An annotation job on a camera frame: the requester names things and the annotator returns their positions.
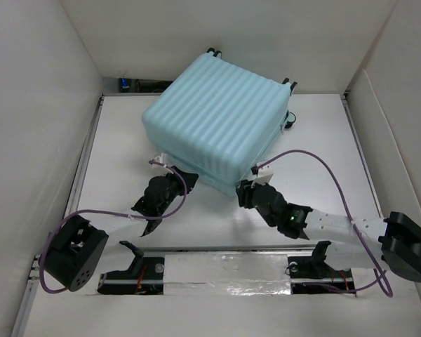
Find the light blue hard-shell suitcase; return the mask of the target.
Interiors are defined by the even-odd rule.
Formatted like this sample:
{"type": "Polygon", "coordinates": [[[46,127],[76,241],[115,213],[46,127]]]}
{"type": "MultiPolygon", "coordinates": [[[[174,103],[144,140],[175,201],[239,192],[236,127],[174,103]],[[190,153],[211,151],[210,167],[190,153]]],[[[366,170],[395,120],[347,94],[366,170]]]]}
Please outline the light blue hard-shell suitcase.
{"type": "Polygon", "coordinates": [[[233,197],[288,123],[295,86],[233,65],[209,48],[145,110],[142,123],[174,166],[233,197]]]}

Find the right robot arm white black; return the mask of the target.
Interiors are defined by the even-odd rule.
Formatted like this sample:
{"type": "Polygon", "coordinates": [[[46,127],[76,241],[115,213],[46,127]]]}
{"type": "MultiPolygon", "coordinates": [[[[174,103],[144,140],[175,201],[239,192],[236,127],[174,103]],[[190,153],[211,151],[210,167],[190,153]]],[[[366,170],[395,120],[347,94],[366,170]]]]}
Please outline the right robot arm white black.
{"type": "Polygon", "coordinates": [[[315,241],[310,268],[318,276],[333,270],[385,270],[421,283],[421,227],[406,214],[353,219],[288,203],[274,187],[243,180],[239,206],[255,209],[269,227],[290,239],[315,241]]]}

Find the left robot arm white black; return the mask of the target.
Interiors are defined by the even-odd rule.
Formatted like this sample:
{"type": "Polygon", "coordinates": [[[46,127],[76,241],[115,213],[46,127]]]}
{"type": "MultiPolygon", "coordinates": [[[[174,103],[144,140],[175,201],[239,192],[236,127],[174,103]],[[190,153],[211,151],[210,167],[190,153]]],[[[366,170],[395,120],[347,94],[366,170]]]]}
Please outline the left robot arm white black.
{"type": "Polygon", "coordinates": [[[157,161],[150,164],[165,169],[166,174],[150,179],[144,195],[131,208],[134,214],[83,209],[62,219],[48,235],[39,257],[39,281],[46,293],[78,291],[88,282],[98,265],[109,235],[93,227],[83,214],[145,220],[147,224],[142,233],[145,236],[152,233],[162,220],[180,210],[199,175],[157,161]]]}

